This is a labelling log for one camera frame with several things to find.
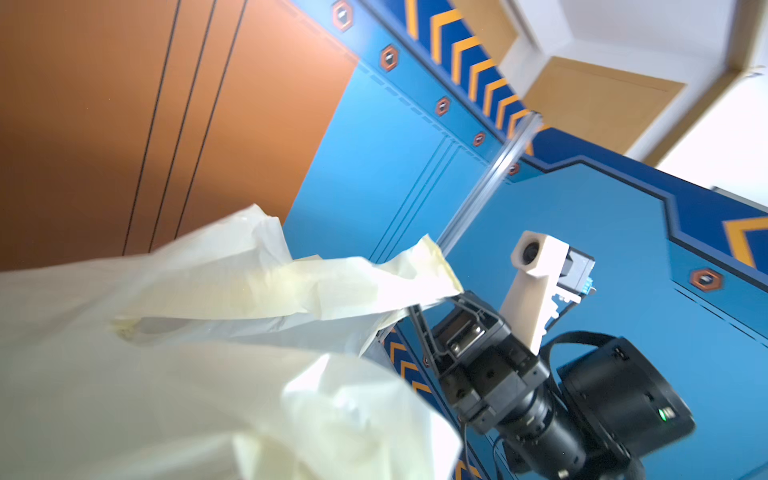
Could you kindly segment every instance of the translucent plastic sheet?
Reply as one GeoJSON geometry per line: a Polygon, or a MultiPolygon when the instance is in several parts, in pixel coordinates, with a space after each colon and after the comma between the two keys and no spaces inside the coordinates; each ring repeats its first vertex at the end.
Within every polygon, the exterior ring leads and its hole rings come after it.
{"type": "Polygon", "coordinates": [[[448,478],[452,427],[324,352],[460,290],[429,238],[294,262],[255,206],[148,256],[0,274],[0,477],[448,478]]]}

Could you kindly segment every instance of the yellow chevron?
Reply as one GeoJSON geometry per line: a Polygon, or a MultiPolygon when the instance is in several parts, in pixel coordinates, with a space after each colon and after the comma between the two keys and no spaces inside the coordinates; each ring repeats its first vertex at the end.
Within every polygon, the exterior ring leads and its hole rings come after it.
{"type": "Polygon", "coordinates": [[[389,344],[389,361],[392,362],[393,365],[395,365],[395,350],[402,350],[403,352],[407,352],[405,345],[402,345],[401,343],[395,343],[395,342],[390,343],[389,344]]]}
{"type": "MultiPolygon", "coordinates": [[[[456,480],[462,480],[462,470],[466,470],[466,469],[467,467],[464,464],[464,460],[459,460],[458,463],[456,464],[456,475],[455,475],[456,480]]],[[[480,472],[478,472],[478,469],[476,469],[472,465],[469,466],[469,469],[472,471],[472,474],[475,477],[482,478],[480,476],[480,472]]]]}
{"type": "Polygon", "coordinates": [[[497,81],[492,81],[485,86],[485,97],[482,101],[482,113],[486,117],[491,116],[491,97],[493,97],[493,91],[503,87],[506,84],[506,78],[499,78],[497,81]]]}
{"type": "Polygon", "coordinates": [[[469,100],[478,100],[478,77],[481,71],[488,70],[491,67],[495,67],[496,63],[493,59],[481,61],[469,68],[469,100]]]}
{"type": "Polygon", "coordinates": [[[518,123],[518,120],[520,118],[523,118],[525,115],[529,114],[530,112],[531,111],[528,110],[527,108],[523,108],[519,112],[512,114],[512,116],[509,118],[509,128],[507,129],[507,138],[512,138],[515,136],[515,124],[518,123]]]}
{"type": "Polygon", "coordinates": [[[437,65],[442,64],[442,27],[462,18],[462,13],[455,9],[432,16],[432,60],[437,65]]]}
{"type": "Polygon", "coordinates": [[[755,230],[768,230],[768,217],[745,218],[743,220],[728,220],[723,222],[730,252],[733,258],[741,263],[746,263],[752,268],[755,266],[755,258],[750,249],[750,243],[746,239],[746,232],[755,230]]]}
{"type": "Polygon", "coordinates": [[[501,130],[502,125],[504,125],[504,110],[506,110],[507,105],[514,104],[519,99],[520,98],[517,95],[512,95],[511,97],[499,101],[498,109],[496,111],[496,128],[501,130]]]}
{"type": "Polygon", "coordinates": [[[400,362],[400,376],[402,378],[406,377],[406,369],[408,369],[408,370],[415,370],[416,372],[419,371],[419,367],[418,366],[403,360],[402,362],[400,362]]]}
{"type": "Polygon", "coordinates": [[[416,0],[406,0],[406,25],[408,25],[408,35],[414,40],[419,40],[419,10],[416,7],[416,0]]]}
{"type": "Polygon", "coordinates": [[[422,392],[432,393],[432,390],[430,390],[429,387],[424,385],[423,383],[411,382],[411,386],[413,387],[414,392],[421,390],[422,392]]]}
{"type": "Polygon", "coordinates": [[[477,37],[465,38],[453,44],[453,59],[451,61],[451,79],[453,83],[457,85],[462,83],[462,52],[478,45],[480,45],[480,40],[477,37]]]}

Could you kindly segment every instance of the hexagonal bolt graphic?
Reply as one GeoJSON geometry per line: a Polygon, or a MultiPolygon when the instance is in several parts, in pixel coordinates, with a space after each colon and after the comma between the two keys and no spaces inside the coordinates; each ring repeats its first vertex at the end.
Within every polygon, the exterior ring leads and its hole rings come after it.
{"type": "Polygon", "coordinates": [[[696,270],[690,275],[690,284],[702,292],[712,292],[723,288],[723,275],[711,268],[696,270]]]}
{"type": "Polygon", "coordinates": [[[333,12],[333,24],[341,31],[349,30],[352,26],[352,7],[344,0],[339,0],[331,8],[333,12]]]}
{"type": "Polygon", "coordinates": [[[437,114],[438,117],[442,117],[443,115],[448,113],[448,109],[451,107],[451,99],[448,97],[443,97],[440,100],[437,100],[437,106],[435,107],[435,114],[437,114]]]}
{"type": "Polygon", "coordinates": [[[382,50],[381,66],[386,71],[391,71],[397,66],[398,52],[393,45],[382,50]]]}
{"type": "Polygon", "coordinates": [[[482,145],[482,143],[485,141],[485,133],[480,132],[479,134],[475,135],[475,139],[472,141],[472,144],[476,147],[479,147],[482,145]]]}

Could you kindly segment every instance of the crumpled plastic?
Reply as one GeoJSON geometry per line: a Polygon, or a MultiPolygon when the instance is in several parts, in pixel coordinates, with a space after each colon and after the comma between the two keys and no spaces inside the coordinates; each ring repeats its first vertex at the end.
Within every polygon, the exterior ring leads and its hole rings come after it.
{"type": "Polygon", "coordinates": [[[146,256],[2,273],[0,477],[448,478],[453,428],[339,353],[460,291],[428,237],[294,261],[256,206],[146,256]]]}

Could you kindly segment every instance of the black cylinder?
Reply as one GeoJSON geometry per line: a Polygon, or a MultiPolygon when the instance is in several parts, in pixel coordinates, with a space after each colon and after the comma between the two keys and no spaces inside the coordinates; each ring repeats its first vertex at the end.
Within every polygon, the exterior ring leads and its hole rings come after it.
{"type": "Polygon", "coordinates": [[[544,386],[530,402],[508,415],[496,429],[505,440],[510,463],[519,455],[534,472],[552,480],[571,478],[584,467],[584,438],[563,405],[544,386]]]}

